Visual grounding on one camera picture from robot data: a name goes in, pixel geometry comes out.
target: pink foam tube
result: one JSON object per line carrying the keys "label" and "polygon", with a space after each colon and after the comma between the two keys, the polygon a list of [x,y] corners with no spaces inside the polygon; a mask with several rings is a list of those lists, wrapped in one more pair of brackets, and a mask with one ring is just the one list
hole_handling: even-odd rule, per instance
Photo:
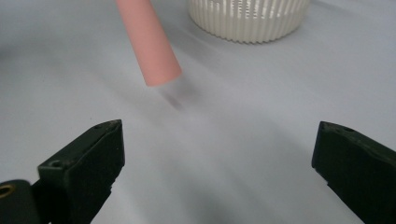
{"label": "pink foam tube", "polygon": [[150,1],[116,1],[146,84],[158,86],[180,76],[180,65]]}

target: screw hole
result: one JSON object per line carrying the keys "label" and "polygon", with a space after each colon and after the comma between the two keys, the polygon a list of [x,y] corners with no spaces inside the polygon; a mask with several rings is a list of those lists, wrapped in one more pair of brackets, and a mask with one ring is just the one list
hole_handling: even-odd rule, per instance
{"label": "screw hole", "polygon": [[353,129],[350,129],[350,128],[344,128],[344,130],[349,132],[349,133],[353,133],[354,132]]}
{"label": "screw hole", "polygon": [[0,186],[0,199],[5,198],[10,195],[15,190],[15,187],[12,185],[4,185]]}
{"label": "screw hole", "polygon": [[49,163],[49,165],[52,167],[61,167],[62,163],[61,163],[61,161],[52,161]]}

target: white basket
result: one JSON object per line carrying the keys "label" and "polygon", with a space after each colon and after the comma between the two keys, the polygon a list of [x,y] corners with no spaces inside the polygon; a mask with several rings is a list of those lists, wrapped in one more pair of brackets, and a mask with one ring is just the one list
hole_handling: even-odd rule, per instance
{"label": "white basket", "polygon": [[262,43],[294,31],[310,0],[190,0],[190,15],[212,35]]}

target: ribbed container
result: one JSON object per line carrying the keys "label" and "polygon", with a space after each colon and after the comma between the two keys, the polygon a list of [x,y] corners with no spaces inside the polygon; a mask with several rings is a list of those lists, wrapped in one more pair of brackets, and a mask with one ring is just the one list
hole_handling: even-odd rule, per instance
{"label": "ribbed container", "polygon": [[190,0],[191,18],[212,35],[262,43],[294,31],[310,0]]}

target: white table surface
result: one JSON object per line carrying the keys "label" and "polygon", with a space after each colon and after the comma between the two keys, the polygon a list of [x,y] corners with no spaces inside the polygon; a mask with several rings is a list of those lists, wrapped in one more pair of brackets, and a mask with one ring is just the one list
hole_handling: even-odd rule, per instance
{"label": "white table surface", "polygon": [[321,120],[396,148],[396,1],[313,0],[263,45],[153,0],[183,77],[146,87],[112,0],[0,2],[0,182],[122,119],[126,165],[95,224],[361,223],[311,168]]}

